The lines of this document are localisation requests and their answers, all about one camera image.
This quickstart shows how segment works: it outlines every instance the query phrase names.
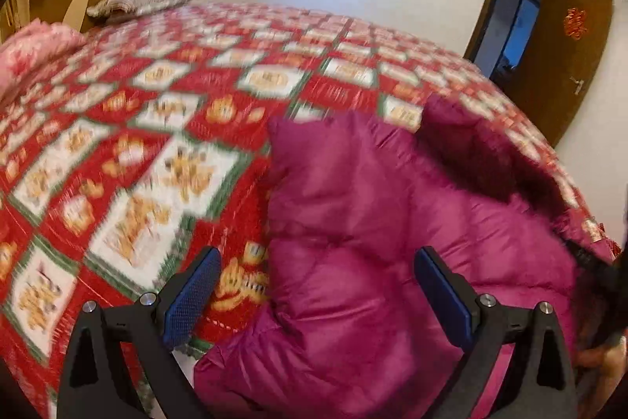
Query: bedspread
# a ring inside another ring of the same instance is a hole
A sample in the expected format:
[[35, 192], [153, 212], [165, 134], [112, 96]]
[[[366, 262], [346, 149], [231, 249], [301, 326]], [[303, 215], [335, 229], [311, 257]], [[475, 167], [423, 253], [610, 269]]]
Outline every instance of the bedspread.
[[[555, 176], [604, 237], [542, 135], [479, 70], [434, 43], [359, 19], [208, 4], [107, 27], [37, 70], [0, 117], [0, 356], [43, 418], [84, 302], [159, 290], [205, 245], [223, 271], [199, 357], [266, 300], [266, 122], [339, 110], [417, 130], [431, 94], [458, 100]], [[140, 397], [150, 390], [125, 347]]]

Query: striped pillow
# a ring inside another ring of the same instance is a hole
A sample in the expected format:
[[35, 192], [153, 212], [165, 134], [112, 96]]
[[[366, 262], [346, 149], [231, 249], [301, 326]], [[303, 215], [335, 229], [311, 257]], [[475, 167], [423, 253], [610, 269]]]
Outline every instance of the striped pillow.
[[87, 15], [107, 18], [111, 15], [143, 16], [174, 8], [191, 0], [102, 0], [87, 9]]

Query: open door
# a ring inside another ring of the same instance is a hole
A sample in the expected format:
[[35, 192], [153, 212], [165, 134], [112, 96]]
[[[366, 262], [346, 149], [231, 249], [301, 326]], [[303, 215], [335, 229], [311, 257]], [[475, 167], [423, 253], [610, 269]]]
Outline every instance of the open door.
[[576, 115], [604, 52], [613, 0], [542, 0], [505, 94], [556, 146]]

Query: red chinese character decoration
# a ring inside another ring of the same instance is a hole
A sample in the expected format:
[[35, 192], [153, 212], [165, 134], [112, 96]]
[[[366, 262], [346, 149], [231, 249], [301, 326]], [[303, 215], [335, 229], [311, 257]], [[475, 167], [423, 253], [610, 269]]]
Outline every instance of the red chinese character decoration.
[[582, 38], [588, 29], [585, 27], [586, 11], [577, 8], [569, 8], [564, 18], [564, 33], [574, 40]]

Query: purple puffer jacket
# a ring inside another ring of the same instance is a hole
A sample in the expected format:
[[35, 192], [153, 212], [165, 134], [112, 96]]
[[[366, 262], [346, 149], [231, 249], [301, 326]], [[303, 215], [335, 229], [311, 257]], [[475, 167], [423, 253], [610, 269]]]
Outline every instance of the purple puffer jacket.
[[483, 119], [432, 95], [416, 135], [357, 113], [269, 131], [271, 300], [196, 365], [217, 417], [420, 417], [461, 356], [413, 279], [423, 245], [478, 293], [553, 304], [573, 349], [578, 271], [552, 231], [587, 240], [553, 178]]

